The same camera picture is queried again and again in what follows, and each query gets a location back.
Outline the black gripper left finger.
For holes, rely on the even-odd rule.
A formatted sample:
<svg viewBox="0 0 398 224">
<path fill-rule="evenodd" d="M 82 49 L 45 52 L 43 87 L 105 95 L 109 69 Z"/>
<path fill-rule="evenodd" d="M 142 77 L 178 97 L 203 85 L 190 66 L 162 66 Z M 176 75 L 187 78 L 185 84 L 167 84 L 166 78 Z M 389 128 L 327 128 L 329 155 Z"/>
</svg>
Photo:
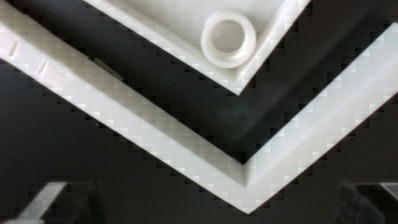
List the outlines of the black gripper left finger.
<svg viewBox="0 0 398 224">
<path fill-rule="evenodd" d="M 50 182 L 11 224 L 107 224 L 98 182 Z"/>
</svg>

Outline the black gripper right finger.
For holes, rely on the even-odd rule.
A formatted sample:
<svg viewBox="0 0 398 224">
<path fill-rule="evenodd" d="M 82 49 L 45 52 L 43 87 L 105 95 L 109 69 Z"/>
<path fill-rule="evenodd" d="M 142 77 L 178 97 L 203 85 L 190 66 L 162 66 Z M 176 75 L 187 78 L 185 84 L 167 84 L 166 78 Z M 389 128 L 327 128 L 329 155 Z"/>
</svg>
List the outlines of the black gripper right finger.
<svg viewBox="0 0 398 224">
<path fill-rule="evenodd" d="M 398 182 L 341 183 L 334 224 L 398 224 Z"/>
</svg>

